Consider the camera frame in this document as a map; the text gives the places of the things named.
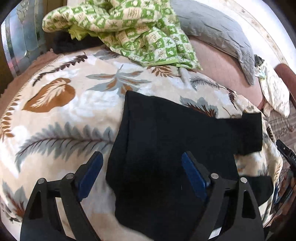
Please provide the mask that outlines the black pants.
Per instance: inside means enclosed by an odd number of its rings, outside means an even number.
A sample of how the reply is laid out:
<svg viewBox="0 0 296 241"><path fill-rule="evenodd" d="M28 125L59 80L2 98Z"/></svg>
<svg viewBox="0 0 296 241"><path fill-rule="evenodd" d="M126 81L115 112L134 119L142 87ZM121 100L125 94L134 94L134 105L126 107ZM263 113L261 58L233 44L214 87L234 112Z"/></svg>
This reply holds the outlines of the black pants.
<svg viewBox="0 0 296 241"><path fill-rule="evenodd" d="M190 240L203 208L182 166L191 152L210 173L239 180L235 155L262 149L259 113L208 117L172 101L133 91L125 95L106 180L119 223L153 240ZM273 192L271 178L248 177L257 205Z"/></svg>

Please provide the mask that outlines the cream floral pillow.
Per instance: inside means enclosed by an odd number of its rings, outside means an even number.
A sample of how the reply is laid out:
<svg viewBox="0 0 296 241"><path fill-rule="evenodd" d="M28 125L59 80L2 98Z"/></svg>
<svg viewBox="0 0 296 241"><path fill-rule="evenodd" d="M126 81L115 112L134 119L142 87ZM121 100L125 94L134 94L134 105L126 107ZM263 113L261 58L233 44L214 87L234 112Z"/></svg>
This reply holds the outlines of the cream floral pillow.
<svg viewBox="0 0 296 241"><path fill-rule="evenodd" d="M264 97L263 113L269 117L274 110L284 118L290 114L290 92L275 70L258 55L255 58L255 76Z"/></svg>

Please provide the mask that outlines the brown headboard cushion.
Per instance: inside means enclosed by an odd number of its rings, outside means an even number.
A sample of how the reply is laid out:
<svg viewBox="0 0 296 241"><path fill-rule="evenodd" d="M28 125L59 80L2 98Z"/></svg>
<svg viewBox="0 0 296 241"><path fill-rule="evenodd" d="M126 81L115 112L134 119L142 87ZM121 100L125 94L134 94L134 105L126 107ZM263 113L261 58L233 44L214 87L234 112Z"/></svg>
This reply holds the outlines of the brown headboard cushion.
<svg viewBox="0 0 296 241"><path fill-rule="evenodd" d="M290 92L290 100L292 101L293 106L296 108L296 74L284 63L278 64L274 70L287 86Z"/></svg>

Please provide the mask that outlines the pink bed sheet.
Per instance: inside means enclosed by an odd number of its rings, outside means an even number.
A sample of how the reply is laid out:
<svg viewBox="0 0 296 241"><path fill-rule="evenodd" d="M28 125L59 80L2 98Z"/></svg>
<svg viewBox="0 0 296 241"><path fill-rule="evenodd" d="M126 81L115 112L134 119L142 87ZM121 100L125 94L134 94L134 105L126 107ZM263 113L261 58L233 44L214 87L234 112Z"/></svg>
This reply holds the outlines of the pink bed sheet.
<svg viewBox="0 0 296 241"><path fill-rule="evenodd" d="M241 94L258 109L263 108L264 98L259 80L255 80L254 85L249 85L236 58L193 36L189 39L202 66L201 73L218 84L236 91L237 94Z"/></svg>

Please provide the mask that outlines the green checkered quilt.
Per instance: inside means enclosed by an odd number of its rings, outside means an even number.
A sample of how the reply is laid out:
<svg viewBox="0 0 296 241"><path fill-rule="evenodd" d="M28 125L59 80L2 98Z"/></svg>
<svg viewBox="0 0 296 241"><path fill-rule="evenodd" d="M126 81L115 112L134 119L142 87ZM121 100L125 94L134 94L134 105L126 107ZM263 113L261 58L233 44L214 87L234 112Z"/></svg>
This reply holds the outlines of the green checkered quilt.
<svg viewBox="0 0 296 241"><path fill-rule="evenodd" d="M169 1L84 1L52 10L42 28L66 30L79 41L98 37L112 52L142 66L201 69Z"/></svg>

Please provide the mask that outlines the mirrored wardrobe door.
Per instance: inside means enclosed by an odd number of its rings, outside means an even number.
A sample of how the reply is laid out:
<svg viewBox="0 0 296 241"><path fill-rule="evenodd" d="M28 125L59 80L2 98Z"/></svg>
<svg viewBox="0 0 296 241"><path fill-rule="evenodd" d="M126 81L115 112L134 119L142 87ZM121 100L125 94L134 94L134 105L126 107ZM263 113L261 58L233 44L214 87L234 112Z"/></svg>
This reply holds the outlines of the mirrored wardrobe door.
<svg viewBox="0 0 296 241"><path fill-rule="evenodd" d="M46 53L43 17L44 2L26 0L17 4L1 24L4 55L13 77L19 76Z"/></svg>

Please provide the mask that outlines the striped brown bedspread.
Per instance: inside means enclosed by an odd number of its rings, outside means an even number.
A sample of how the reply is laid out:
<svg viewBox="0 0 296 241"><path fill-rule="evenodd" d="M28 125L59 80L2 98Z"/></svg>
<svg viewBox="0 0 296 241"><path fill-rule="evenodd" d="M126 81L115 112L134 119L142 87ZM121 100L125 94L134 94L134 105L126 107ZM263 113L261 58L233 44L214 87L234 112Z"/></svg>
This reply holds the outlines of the striped brown bedspread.
<svg viewBox="0 0 296 241"><path fill-rule="evenodd" d="M272 111L268 117L273 134L277 140L281 140L295 153L295 107L290 104L290 114L287 118L276 111Z"/></svg>

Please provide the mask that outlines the grey quilted pillow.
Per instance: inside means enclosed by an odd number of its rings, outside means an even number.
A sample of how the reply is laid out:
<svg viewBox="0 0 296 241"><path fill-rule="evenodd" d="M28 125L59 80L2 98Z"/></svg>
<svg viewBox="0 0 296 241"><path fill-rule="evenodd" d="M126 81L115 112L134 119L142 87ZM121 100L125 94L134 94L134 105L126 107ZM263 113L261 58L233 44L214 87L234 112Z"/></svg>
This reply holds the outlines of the grey quilted pillow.
<svg viewBox="0 0 296 241"><path fill-rule="evenodd" d="M240 25L226 14L197 1L170 1L182 30L236 58L249 85L255 82L253 49Z"/></svg>

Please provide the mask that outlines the cream leaf print blanket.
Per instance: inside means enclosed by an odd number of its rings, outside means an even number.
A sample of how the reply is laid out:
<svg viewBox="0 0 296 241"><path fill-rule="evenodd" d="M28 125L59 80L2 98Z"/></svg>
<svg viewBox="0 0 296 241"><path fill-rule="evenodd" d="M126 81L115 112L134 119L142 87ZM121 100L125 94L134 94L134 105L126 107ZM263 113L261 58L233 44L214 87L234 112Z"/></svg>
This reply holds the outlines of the cream leaf print blanket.
<svg viewBox="0 0 296 241"><path fill-rule="evenodd" d="M55 180L95 150L108 154L127 88L170 100L203 98L218 117L257 111L230 85L201 73L192 86L194 76L169 66L145 69L103 48L60 56L36 72L1 118L1 216L8 231L21 239L28 196L39 177Z"/></svg>

